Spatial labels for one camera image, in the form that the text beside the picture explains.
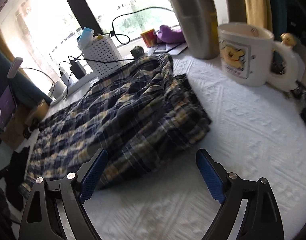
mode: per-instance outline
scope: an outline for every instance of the white mug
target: white mug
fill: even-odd
[[[292,49],[274,41],[267,29],[246,23],[227,23],[218,26],[222,68],[227,76],[248,86],[266,82],[282,91],[297,87],[298,63]],[[273,51],[284,60],[283,75],[270,71]]]

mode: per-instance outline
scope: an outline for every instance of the metal screw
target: metal screw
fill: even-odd
[[[263,184],[267,184],[268,183],[268,180],[266,178],[261,178],[260,181],[263,183]]]
[[[43,181],[43,178],[42,177],[38,177],[37,179],[36,179],[36,183],[41,183]]]
[[[74,179],[75,178],[75,173],[74,172],[71,172],[67,175],[67,178],[68,179]]]
[[[234,172],[230,172],[230,173],[229,173],[229,178],[231,178],[231,179],[236,179],[236,178],[237,178],[237,175],[236,175]]]

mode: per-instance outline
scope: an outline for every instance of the lamp head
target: lamp head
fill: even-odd
[[[14,59],[14,61],[12,62],[11,67],[9,68],[8,74],[7,74],[7,78],[11,79],[14,78],[14,76],[16,75],[19,67],[21,66],[23,62],[23,58],[22,57],[16,57]]]

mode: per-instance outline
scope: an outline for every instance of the charging cable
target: charging cable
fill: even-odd
[[[59,73],[60,73],[61,76],[64,75],[63,71],[61,71],[61,69],[60,69],[61,63],[63,63],[63,62],[69,63],[68,61],[65,61],[65,60],[64,60],[64,61],[61,61],[61,62],[59,63],[58,69],[59,69]]]
[[[53,90],[52,90],[52,93],[51,95],[49,96],[50,98],[52,97],[53,93],[54,93],[54,89],[55,89],[55,81],[49,76],[47,75],[45,72],[43,72],[42,70],[39,70],[39,69],[35,69],[35,68],[31,68],[31,67],[22,67],[22,69],[32,69],[32,70],[36,70],[38,72],[41,72],[43,73],[45,76],[47,76],[49,79],[51,79],[51,81],[53,82]]]
[[[118,41],[120,44],[122,44],[122,45],[127,45],[127,44],[129,44],[130,41],[131,41],[131,39],[130,39],[129,36],[127,36],[127,35],[125,35],[125,34],[115,33],[114,21],[115,21],[117,18],[119,18],[119,17],[126,16],[126,15],[130,15],[130,14],[134,14],[134,13],[138,13],[138,12],[141,12],[141,11],[144,11],[144,10],[147,10],[147,9],[163,9],[163,10],[167,10],[167,11],[170,11],[170,12],[174,12],[173,10],[168,9],[168,8],[165,8],[165,7],[151,6],[151,7],[147,7],[147,8],[144,8],[144,9],[141,9],[141,10],[138,10],[138,11],[135,11],[135,12],[122,14],[122,15],[119,15],[119,16],[117,16],[117,17],[115,17],[115,18],[113,19],[113,21],[112,21],[112,29],[113,29],[113,30],[112,30],[110,33],[104,33],[103,35],[109,34],[109,35],[111,35],[111,37],[116,36],[116,39],[117,39],[117,41]],[[121,36],[127,37],[127,38],[128,38],[128,41],[127,41],[126,43],[121,42],[121,41],[118,39],[117,35],[121,35]]]
[[[86,60],[86,61],[92,61],[92,62],[98,62],[98,63],[115,63],[115,62],[120,62],[120,61],[130,61],[130,60],[135,60],[135,59],[118,59],[118,60],[112,60],[112,61],[101,61],[101,60],[95,60],[95,59],[88,59],[88,58],[85,58],[85,59],[82,59],[82,58],[79,58],[81,55],[79,55],[78,57],[74,58],[73,56],[68,56],[68,59],[70,57],[73,58],[73,60],[70,60],[69,61],[71,63],[74,63],[75,61],[77,60]]]
[[[67,95],[68,95],[68,85],[69,85],[69,82],[70,82],[70,78],[71,78],[71,75],[72,75],[73,71],[71,72],[68,80],[67,80],[67,90],[66,90],[66,96],[63,98],[63,99],[66,99],[67,98]]]

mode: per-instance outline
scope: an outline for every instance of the blue gripper pad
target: blue gripper pad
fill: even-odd
[[[204,154],[199,151],[196,153],[196,164],[212,197],[223,204],[226,199],[223,193],[223,182]]]
[[[79,195],[79,200],[81,203],[84,203],[85,200],[90,199],[93,195],[98,180],[106,167],[107,159],[107,151],[102,150],[101,154],[97,157],[91,168],[88,170],[88,173],[84,176],[84,179],[81,182],[81,192]]]

